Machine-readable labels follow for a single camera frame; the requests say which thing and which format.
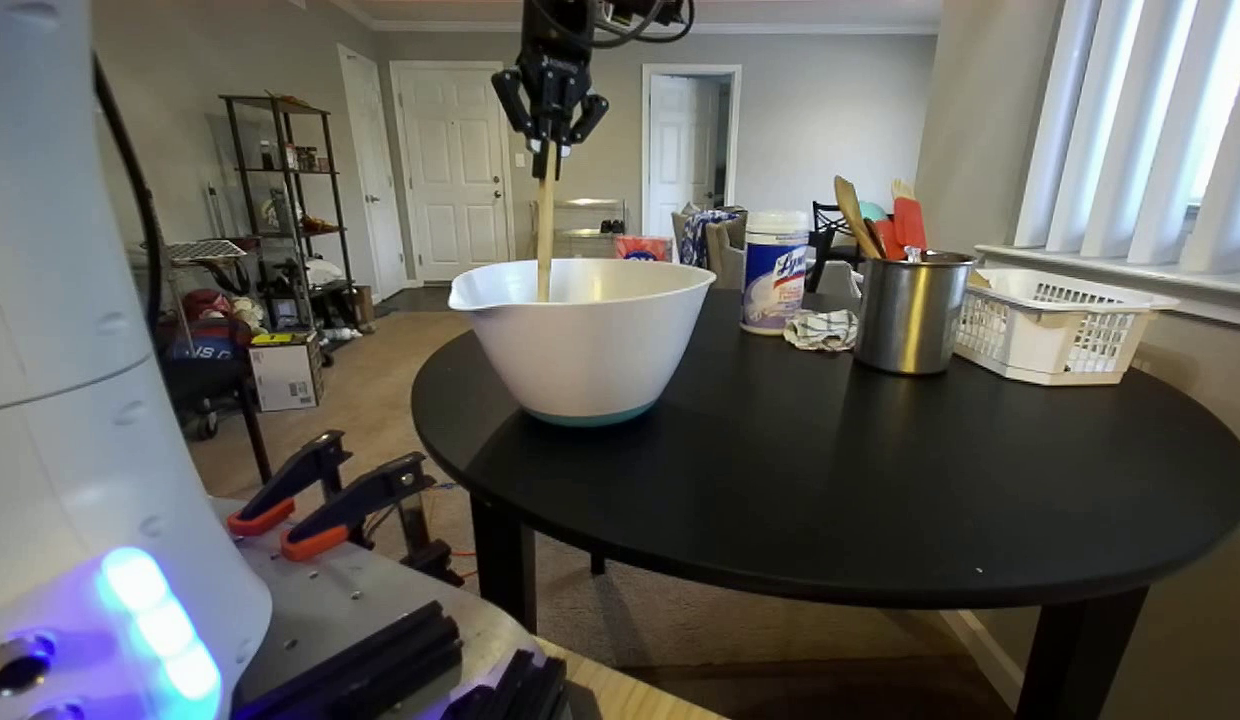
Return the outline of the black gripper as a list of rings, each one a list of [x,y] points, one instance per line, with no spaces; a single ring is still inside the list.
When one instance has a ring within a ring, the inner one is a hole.
[[[528,99],[585,99],[557,141],[557,176],[576,144],[609,116],[592,92],[592,55],[622,44],[674,44],[697,27],[697,0],[523,0],[519,51],[490,77],[497,99],[523,135],[541,181],[541,135]]]

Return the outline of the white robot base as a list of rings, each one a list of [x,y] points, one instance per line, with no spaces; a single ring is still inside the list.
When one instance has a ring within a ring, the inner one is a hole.
[[[0,720],[229,720],[268,618],[141,316],[90,4],[0,0]]]

